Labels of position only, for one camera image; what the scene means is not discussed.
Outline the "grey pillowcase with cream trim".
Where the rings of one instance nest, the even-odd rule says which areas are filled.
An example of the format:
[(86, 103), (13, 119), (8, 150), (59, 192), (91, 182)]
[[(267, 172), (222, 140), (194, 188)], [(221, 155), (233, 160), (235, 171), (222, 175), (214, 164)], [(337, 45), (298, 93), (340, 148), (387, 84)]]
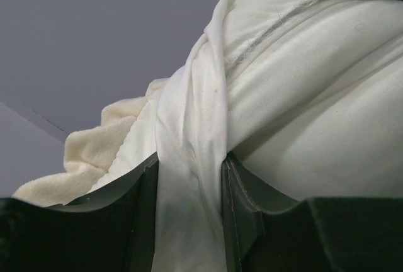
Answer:
[(71, 133), (63, 173), (14, 197), (67, 204), (159, 159), (154, 271), (223, 271), (220, 169), (229, 152), (233, 73), (284, 20), (327, 0), (220, 0), (184, 66), (144, 96), (106, 106), (101, 123)]

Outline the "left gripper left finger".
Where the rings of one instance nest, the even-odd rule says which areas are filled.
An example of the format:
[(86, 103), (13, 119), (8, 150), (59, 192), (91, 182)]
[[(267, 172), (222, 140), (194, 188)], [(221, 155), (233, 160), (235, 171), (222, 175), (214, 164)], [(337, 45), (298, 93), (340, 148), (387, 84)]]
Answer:
[(150, 271), (157, 156), (66, 205), (1, 200), (2, 271)]

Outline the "white pillow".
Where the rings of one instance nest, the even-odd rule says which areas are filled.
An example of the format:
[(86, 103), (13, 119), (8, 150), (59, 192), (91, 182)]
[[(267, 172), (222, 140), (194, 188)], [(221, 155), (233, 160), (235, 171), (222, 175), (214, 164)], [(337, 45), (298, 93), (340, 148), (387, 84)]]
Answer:
[(402, 196), (402, 3), (327, 0), (284, 20), (229, 85), (228, 148), (309, 196)]

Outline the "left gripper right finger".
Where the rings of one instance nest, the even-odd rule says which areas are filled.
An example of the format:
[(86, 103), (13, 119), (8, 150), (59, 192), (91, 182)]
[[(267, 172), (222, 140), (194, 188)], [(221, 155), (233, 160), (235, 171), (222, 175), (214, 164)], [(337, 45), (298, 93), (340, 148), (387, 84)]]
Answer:
[(296, 201), (234, 154), (222, 163), (228, 271), (401, 271), (400, 198)]

